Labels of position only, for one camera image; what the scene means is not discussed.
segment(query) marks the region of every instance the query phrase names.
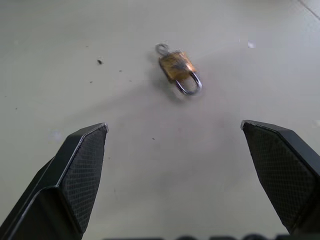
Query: padlock body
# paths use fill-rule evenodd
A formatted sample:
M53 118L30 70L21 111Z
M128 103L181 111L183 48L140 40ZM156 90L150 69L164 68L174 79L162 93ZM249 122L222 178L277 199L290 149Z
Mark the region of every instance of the padlock body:
M182 51L163 56L159 59L159 64L171 83L181 82L190 77L190 72L196 72L186 53Z

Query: small brass padlock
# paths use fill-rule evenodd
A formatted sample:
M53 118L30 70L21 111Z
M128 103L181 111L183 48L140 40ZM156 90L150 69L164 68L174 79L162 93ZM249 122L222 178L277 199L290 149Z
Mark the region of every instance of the small brass padlock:
M183 51L169 52L167 44L157 44L155 50L162 55L159 59L160 67L168 78L169 82L177 86L177 88L185 95L194 95L202 88L202 83L196 75L196 69ZM192 77L196 89L186 90L182 87L181 82Z

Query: floor surface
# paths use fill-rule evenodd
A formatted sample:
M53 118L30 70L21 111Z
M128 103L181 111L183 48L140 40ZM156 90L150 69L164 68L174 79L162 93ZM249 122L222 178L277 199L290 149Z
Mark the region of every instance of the floor surface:
M318 0L1 1L0 222L67 135L107 122L83 239L286 233L240 124L320 153L317 14ZM168 83L162 42L187 52L201 94Z

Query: padlock shackle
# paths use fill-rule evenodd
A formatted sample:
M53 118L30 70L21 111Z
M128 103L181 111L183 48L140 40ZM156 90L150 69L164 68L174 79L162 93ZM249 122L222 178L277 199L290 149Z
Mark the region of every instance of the padlock shackle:
M196 84L196 89L194 91L189 91L184 89L184 87L181 86L179 81L177 80L175 81L176 87L180 90L180 92L182 92L184 95L187 95L187 96L195 95L197 92L199 92L202 89L202 83L199 80L198 76L193 71L190 72L190 76L193 78Z

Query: metal ring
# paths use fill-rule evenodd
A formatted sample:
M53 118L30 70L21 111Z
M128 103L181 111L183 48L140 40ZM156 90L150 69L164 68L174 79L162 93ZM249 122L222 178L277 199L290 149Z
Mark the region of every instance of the metal ring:
M164 43L159 43L155 45L155 50L157 51L158 54L162 56L166 56L169 54L169 46Z
M197 92L199 92L202 89L202 83L193 71L190 72L190 76L193 78L193 80L196 84L196 89L194 91L185 90L181 86L180 82L178 82L177 80L175 81L175 85L180 90L180 92L182 92L184 95L188 95L188 96L195 95Z

